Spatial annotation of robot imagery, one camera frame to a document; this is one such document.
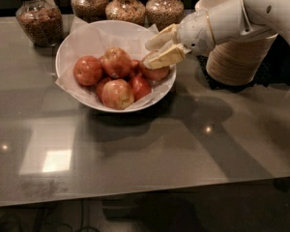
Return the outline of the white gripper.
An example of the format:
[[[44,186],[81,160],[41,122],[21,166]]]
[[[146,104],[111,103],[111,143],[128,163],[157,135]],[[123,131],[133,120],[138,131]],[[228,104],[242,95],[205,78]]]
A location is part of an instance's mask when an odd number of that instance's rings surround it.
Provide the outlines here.
[[[165,27],[145,43],[145,48],[149,53],[142,63],[150,70],[182,62],[189,53],[209,54],[215,48],[215,41],[207,12],[196,11],[188,14],[179,25],[173,23]]]

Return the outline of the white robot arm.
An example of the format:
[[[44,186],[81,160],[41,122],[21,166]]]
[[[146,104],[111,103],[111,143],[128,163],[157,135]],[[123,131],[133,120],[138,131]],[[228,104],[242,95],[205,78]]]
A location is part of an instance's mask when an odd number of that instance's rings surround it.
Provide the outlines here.
[[[227,42],[251,42],[279,34],[290,46],[290,0],[199,0],[195,11],[145,43],[151,70],[211,52]]]

